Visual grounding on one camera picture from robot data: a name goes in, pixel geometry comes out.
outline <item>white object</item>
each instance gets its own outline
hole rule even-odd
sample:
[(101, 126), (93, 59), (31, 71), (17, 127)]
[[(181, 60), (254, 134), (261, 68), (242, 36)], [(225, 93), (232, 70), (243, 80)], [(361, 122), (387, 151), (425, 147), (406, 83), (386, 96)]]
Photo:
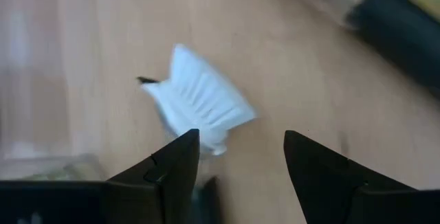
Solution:
[(256, 117), (239, 91), (202, 57), (176, 45), (170, 78), (144, 83), (176, 135), (200, 130), (200, 144), (213, 155), (226, 152), (228, 130)]

